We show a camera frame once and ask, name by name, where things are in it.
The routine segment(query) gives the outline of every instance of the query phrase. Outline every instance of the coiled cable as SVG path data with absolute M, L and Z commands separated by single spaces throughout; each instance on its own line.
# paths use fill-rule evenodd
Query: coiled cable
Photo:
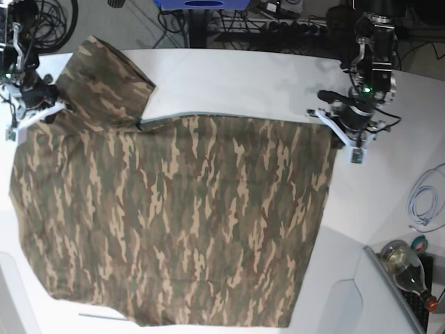
M 440 164 L 433 169 L 427 170 L 422 176 L 417 180 L 415 185 L 412 187 L 410 195 L 408 196 L 408 201 L 406 204 L 407 215 L 411 222 L 415 225 L 427 226 L 434 218 L 436 218 L 445 207 L 445 201 L 439 206 L 439 193 L 437 189 L 429 184 L 425 184 L 427 179 L 432 177 L 434 174 L 441 175 L 445 179 L 445 173 L 443 173 L 440 168 L 445 166 Z M 431 204 L 425 212 L 419 213 L 417 211 L 417 200 L 421 195 L 426 195 L 429 193 L 431 195 Z M 438 229 L 445 226 L 445 223 L 437 228 L 431 230 L 422 231 L 419 230 L 415 225 L 410 225 L 410 228 L 420 233 L 429 233 L 437 231 Z

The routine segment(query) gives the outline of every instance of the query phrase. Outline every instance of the camouflage fabric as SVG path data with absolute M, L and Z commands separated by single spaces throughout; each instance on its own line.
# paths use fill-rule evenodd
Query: camouflage fabric
M 328 128 L 138 125 L 153 85 L 94 38 L 57 84 L 76 113 L 30 131 L 10 187 L 49 294 L 141 326 L 288 326 L 332 174 Z

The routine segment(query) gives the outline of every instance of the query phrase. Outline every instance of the shirt sleeve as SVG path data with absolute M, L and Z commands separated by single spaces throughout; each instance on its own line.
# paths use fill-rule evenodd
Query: shirt sleeve
M 124 54 L 94 36 L 73 53 L 56 85 L 73 112 L 60 112 L 53 124 L 39 124 L 54 135 L 137 132 L 155 87 Z

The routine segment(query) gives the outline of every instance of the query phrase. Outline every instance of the glass bottle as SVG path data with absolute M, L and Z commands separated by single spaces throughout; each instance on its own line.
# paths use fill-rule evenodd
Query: glass bottle
M 436 297 L 425 286 L 422 262 L 406 242 L 390 242 L 380 252 L 380 258 L 400 289 L 419 296 L 429 312 L 437 309 Z

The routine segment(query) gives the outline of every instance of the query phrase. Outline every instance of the bottle cap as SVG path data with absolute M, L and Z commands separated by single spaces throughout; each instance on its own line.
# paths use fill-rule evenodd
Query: bottle cap
M 434 297 L 434 296 L 429 298 L 425 303 L 425 307 L 429 312 L 436 311 L 437 306 L 439 306 L 439 302 L 437 301 L 436 297 Z
M 417 237 L 412 241 L 411 248 L 417 254 L 424 254 L 426 252 L 426 249 L 428 248 L 428 240 L 425 238 L 424 235 L 421 235 L 420 237 Z

